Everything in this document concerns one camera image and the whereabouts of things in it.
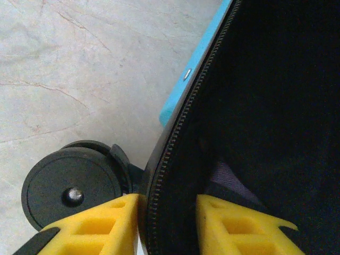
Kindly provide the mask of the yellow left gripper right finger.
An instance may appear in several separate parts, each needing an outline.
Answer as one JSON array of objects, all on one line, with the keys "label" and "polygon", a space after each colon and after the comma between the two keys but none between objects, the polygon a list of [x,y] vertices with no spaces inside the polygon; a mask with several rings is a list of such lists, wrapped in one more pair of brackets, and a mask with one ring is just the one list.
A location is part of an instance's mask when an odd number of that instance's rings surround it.
[{"label": "yellow left gripper right finger", "polygon": [[196,199],[200,255],[305,255],[281,231],[297,231],[286,220],[210,195]]}]

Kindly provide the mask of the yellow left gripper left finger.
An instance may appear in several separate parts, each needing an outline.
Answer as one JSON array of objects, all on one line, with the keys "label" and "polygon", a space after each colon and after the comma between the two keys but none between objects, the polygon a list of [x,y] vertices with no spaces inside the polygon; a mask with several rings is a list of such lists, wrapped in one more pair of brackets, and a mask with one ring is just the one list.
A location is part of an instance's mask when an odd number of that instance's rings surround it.
[{"label": "yellow left gripper left finger", "polygon": [[128,194],[44,227],[13,255],[137,255],[138,194]]}]

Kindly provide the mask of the blue hard-shell suitcase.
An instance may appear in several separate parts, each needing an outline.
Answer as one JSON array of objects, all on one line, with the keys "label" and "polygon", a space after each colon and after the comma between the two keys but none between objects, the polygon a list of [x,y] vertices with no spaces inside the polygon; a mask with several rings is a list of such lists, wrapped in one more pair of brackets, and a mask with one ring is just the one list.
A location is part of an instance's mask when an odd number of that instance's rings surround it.
[{"label": "blue hard-shell suitcase", "polygon": [[230,0],[169,97],[147,165],[121,147],[69,143],[21,193],[47,225],[138,194],[145,255],[200,255],[196,199],[283,220],[305,255],[340,255],[340,0]]}]

